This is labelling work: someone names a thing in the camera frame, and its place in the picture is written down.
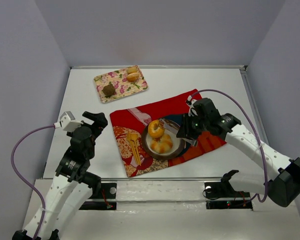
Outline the metal tongs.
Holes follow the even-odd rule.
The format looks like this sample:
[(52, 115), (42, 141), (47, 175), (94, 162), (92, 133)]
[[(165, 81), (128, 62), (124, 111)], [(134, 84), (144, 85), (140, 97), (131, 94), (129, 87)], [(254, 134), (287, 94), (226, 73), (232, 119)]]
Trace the metal tongs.
[(171, 133), (173, 133), (177, 138), (182, 139), (185, 142), (189, 143), (193, 147), (196, 147), (198, 145), (197, 140), (188, 139), (188, 138), (183, 137), (183, 136), (178, 136), (180, 126), (178, 124), (175, 124), (173, 121), (167, 120), (165, 118), (160, 118), (159, 119), (159, 125), (161, 127), (163, 127), (164, 129), (166, 129), (166, 130), (170, 131)]

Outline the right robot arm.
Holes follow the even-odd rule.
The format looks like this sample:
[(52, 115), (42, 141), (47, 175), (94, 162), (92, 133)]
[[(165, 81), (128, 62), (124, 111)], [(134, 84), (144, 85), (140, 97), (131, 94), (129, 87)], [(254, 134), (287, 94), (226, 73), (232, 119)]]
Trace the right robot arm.
[(194, 141), (202, 132), (209, 132), (241, 151), (263, 170), (263, 179), (231, 170), (222, 176), (222, 185), (236, 192), (267, 196), (284, 208), (295, 200), (300, 194), (300, 157), (292, 159), (274, 150), (234, 115), (221, 115), (209, 98), (195, 100), (189, 96), (186, 104), (189, 112), (181, 117), (177, 138)]

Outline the striped twisted bread roll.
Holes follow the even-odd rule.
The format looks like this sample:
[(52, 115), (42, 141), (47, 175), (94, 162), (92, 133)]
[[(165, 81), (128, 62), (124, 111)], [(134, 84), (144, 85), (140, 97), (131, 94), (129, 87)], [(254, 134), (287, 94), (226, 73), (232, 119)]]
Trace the striped twisted bread roll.
[(171, 136), (164, 133), (161, 137), (152, 139), (150, 148), (158, 154), (166, 154), (172, 149), (173, 145)]

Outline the orange ring bagel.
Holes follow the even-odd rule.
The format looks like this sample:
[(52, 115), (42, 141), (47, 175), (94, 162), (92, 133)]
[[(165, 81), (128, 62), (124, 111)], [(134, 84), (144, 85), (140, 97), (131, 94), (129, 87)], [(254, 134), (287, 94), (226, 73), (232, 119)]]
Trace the orange ring bagel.
[(158, 119), (149, 123), (147, 131), (149, 136), (154, 139), (161, 138), (165, 133), (165, 129)]

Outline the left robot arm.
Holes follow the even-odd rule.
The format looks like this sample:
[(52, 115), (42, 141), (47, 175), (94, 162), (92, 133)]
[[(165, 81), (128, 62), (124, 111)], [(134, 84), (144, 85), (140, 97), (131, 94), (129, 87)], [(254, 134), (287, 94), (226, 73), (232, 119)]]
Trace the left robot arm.
[(59, 240), (76, 212), (93, 194), (101, 189), (101, 178), (88, 172), (90, 160), (95, 157), (96, 139), (108, 125), (104, 113), (85, 111), (83, 120), (78, 121), (70, 111), (65, 111), (52, 128), (61, 128), (70, 137), (70, 146), (61, 158), (46, 196), (17, 170), (14, 156), (11, 165), (17, 176), (40, 198), (41, 205), (30, 222), (17, 230), (14, 240)]

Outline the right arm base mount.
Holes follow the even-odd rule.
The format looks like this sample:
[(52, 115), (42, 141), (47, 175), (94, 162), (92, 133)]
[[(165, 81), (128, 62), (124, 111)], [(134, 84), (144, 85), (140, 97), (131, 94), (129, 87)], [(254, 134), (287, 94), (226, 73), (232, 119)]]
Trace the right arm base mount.
[(253, 209), (250, 193), (235, 191), (226, 182), (206, 182), (202, 195), (208, 210)]

